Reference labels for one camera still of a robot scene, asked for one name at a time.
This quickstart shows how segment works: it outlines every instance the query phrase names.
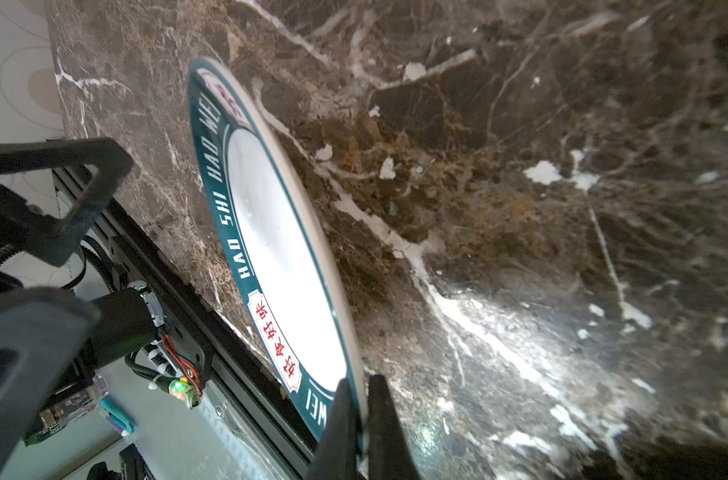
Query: black cable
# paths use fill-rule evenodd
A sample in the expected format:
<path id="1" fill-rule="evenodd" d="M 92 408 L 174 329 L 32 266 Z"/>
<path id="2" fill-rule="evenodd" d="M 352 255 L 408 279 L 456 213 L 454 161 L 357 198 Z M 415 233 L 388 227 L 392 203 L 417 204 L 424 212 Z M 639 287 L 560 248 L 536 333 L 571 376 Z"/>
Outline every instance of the black cable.
<path id="1" fill-rule="evenodd" d="M 146 379 L 146 380 L 151 380 L 151 381 L 153 381 L 153 379 L 154 379 L 152 376 L 148 375 L 147 373 L 140 373 L 140 372 L 136 372 L 135 370 L 132 370 L 132 373 L 134 373 L 141 379 Z"/>
<path id="2" fill-rule="evenodd" d="M 89 235 L 84 235 L 84 241 L 87 242 L 87 245 L 92 247 L 92 250 L 94 250 L 94 252 L 100 257 L 100 260 L 103 261 L 103 264 L 105 264 L 109 270 L 113 268 L 114 263 L 110 260 L 108 254 L 105 253 L 100 242 Z"/>
<path id="3" fill-rule="evenodd" d="M 172 364 L 167 361 L 166 358 L 164 358 L 164 355 L 161 354 L 161 352 L 158 350 L 156 345 L 146 345 L 143 347 L 143 353 L 148 357 L 148 360 L 151 360 L 156 367 L 162 366 L 163 364 L 167 364 L 167 367 L 164 369 L 167 375 L 175 376 L 177 373 L 172 367 Z"/>
<path id="4" fill-rule="evenodd" d="M 81 282 L 81 280 L 84 278 L 84 274 L 87 273 L 87 261 L 84 259 L 84 250 L 86 250 L 84 247 L 80 247 L 78 250 L 76 250 L 76 253 L 79 255 L 79 258 L 81 258 L 81 272 L 79 272 L 78 275 L 76 275 L 70 282 L 66 283 L 65 285 L 62 285 L 60 288 L 62 290 L 70 290 L 76 285 Z"/>
<path id="5" fill-rule="evenodd" d="M 4 245 L 2 248 L 0 248 L 0 267 L 4 264 L 4 262 L 12 258 L 14 255 L 19 254 L 20 252 L 22 252 L 22 248 L 20 248 L 19 246 L 15 246 L 12 244 Z"/>
<path id="6" fill-rule="evenodd" d="M 156 370 L 149 369 L 146 366 L 138 365 L 137 363 L 135 363 L 134 359 L 135 359 L 135 357 L 138 356 L 138 351 L 139 350 L 134 351 L 134 352 L 130 353 L 129 355 L 127 355 L 124 358 L 124 363 L 126 363 L 127 366 L 129 368 L 131 368 L 133 372 L 140 372 L 140 373 L 144 373 L 146 375 L 150 375 L 150 379 L 153 379 L 154 377 L 156 377 L 156 375 L 159 374 Z"/>
<path id="7" fill-rule="evenodd" d="M 111 274 L 108 267 L 103 264 L 103 262 L 100 260 L 100 257 L 89 248 L 83 249 L 83 252 L 86 261 L 94 267 L 94 269 L 100 275 L 100 278 L 103 279 L 103 283 L 105 283 L 105 286 L 108 288 L 108 292 L 114 293 L 116 291 L 116 287 L 114 286 L 113 275 Z"/>

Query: teal object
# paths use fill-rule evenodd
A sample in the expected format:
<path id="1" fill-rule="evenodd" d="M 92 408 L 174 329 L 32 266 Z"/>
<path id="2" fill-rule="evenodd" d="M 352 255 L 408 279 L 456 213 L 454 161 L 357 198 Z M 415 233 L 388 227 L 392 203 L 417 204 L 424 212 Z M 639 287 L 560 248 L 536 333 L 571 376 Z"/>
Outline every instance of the teal object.
<path id="1" fill-rule="evenodd" d="M 228 265 L 292 404 L 321 439 L 337 382 L 347 378 L 365 426 L 364 371 L 350 307 L 286 153 L 244 88 L 215 60 L 192 63 L 188 105 L 202 184 Z M 301 276 L 306 281 L 297 281 Z"/>
<path id="2" fill-rule="evenodd" d="M 108 412 L 108 418 L 116 422 L 130 435 L 134 433 L 134 421 L 110 396 L 100 400 L 100 408 Z"/>

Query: plastic connector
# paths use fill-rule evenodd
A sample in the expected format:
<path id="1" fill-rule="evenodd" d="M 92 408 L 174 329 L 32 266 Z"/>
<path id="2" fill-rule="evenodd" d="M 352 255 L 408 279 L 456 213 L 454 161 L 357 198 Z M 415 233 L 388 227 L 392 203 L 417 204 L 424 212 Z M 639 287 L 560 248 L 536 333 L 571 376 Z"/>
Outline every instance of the plastic connector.
<path id="1" fill-rule="evenodd" d="M 148 288 L 148 284 L 142 280 L 130 282 L 127 286 L 140 292 L 143 302 L 145 302 L 146 307 L 148 307 L 150 319 L 154 322 L 156 327 L 162 326 L 164 324 L 164 311 L 161 309 L 161 303 L 159 302 L 159 297 L 156 296 L 156 293 L 151 292 Z"/>
<path id="2" fill-rule="evenodd" d="M 200 402 L 199 393 L 196 391 L 196 387 L 181 380 L 170 383 L 169 394 L 174 398 L 185 402 L 185 405 L 189 410 L 198 406 Z"/>

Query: ceramic plate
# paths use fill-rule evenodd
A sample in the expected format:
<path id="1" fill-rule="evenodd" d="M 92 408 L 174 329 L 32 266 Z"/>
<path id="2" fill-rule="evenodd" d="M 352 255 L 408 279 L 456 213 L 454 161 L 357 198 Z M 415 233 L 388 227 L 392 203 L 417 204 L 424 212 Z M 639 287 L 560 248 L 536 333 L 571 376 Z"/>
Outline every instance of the ceramic plate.
<path id="1" fill-rule="evenodd" d="M 246 90 L 215 60 L 193 62 L 188 104 L 220 242 L 292 403 L 319 439 L 347 377 L 365 425 L 350 308 L 300 178 Z"/>

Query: red chinese characters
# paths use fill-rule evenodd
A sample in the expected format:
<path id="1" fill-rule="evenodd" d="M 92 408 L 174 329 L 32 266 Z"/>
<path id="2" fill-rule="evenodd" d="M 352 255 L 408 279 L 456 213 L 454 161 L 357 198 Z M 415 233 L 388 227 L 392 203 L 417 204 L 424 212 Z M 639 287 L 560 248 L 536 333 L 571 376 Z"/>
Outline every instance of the red chinese characters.
<path id="1" fill-rule="evenodd" d="M 266 312 L 266 305 L 264 302 L 258 302 L 257 303 L 257 310 L 255 310 L 255 313 L 260 315 L 260 319 L 264 319 L 266 315 L 268 315 L 268 312 Z"/>
<path id="2" fill-rule="evenodd" d="M 268 335 L 269 339 L 273 339 L 273 336 L 276 334 L 276 331 L 273 329 L 273 322 L 268 322 L 268 325 L 263 327 L 263 332 Z"/>
<path id="3" fill-rule="evenodd" d="M 300 389 L 302 379 L 301 365 L 281 332 L 280 325 L 273 317 L 270 305 L 263 296 L 263 293 L 255 290 L 249 294 L 247 308 L 252 313 L 252 319 L 257 326 L 260 337 L 268 349 L 273 365 L 279 372 L 286 388 L 290 392 L 297 392 Z"/>
<path id="4" fill-rule="evenodd" d="M 284 345 L 281 344 L 281 339 L 278 339 L 274 346 L 276 347 L 276 356 L 284 356 L 282 353 L 284 351 Z"/>
<path id="5" fill-rule="evenodd" d="M 244 112 L 239 108 L 233 95 L 225 88 L 223 81 L 221 81 L 215 74 L 206 70 L 205 68 L 199 68 L 196 72 L 201 75 L 201 78 L 206 84 L 206 88 L 218 97 L 220 104 L 225 107 L 231 116 L 239 123 L 239 125 L 248 128 L 252 131 L 252 125 L 246 119 Z"/>
<path id="6" fill-rule="evenodd" d="M 292 374 L 295 372 L 295 363 L 292 361 L 292 355 L 286 358 L 286 363 L 284 363 L 284 371 L 287 373 L 289 378 L 292 378 Z"/>

